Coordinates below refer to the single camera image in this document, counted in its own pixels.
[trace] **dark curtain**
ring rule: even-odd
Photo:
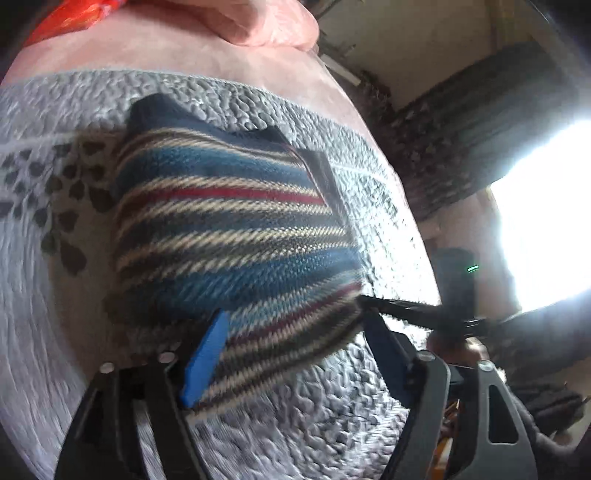
[[[569,123],[577,101],[548,54],[519,43],[435,86],[373,133],[424,220],[506,175]]]
[[[511,381],[532,381],[591,355],[591,290],[518,313],[485,340]]]

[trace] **hand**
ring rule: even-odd
[[[475,337],[454,342],[439,332],[432,332],[427,339],[427,350],[445,363],[463,367],[475,367],[479,360],[489,360],[486,347]]]

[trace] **red stripe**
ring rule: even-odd
[[[343,288],[341,288],[340,290],[334,292],[332,295],[329,295],[325,299],[315,301],[314,303],[311,303],[310,305],[308,305],[300,310],[296,310],[295,312],[290,313],[289,315],[287,315],[286,317],[283,317],[278,322],[275,322],[273,325],[269,325],[261,330],[256,330],[248,335],[243,335],[243,336],[239,336],[239,337],[230,339],[227,341],[226,346],[242,345],[243,343],[248,343],[251,340],[254,340],[257,338],[263,338],[268,335],[271,335],[272,333],[274,333],[278,330],[281,330],[283,327],[289,325],[294,320],[302,318],[302,317],[308,315],[309,313],[312,313],[313,311],[322,308],[325,305],[339,301],[345,295],[347,295],[348,293],[350,293],[354,290],[361,290],[361,283],[360,282],[355,282],[355,283],[346,285]]]
[[[125,218],[139,211],[149,203],[160,202],[162,200],[182,200],[196,198],[272,200],[274,202],[304,203],[308,205],[324,204],[324,200],[320,196],[279,192],[277,190],[255,190],[232,187],[157,190],[156,192],[138,195],[136,198],[128,202],[121,210],[119,218],[117,218],[117,226],[119,226]]]

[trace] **wall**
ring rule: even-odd
[[[342,0],[320,19],[352,66],[392,90],[395,107],[490,55],[489,0]]]
[[[519,310],[498,225],[495,205],[486,191],[444,207],[418,224],[423,238],[434,240],[438,248],[459,247],[474,253],[480,266],[475,272],[476,314],[492,319],[503,319]]]

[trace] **pink pillow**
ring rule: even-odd
[[[297,0],[171,1],[199,7],[203,23],[234,45],[307,51],[318,40],[318,22]]]

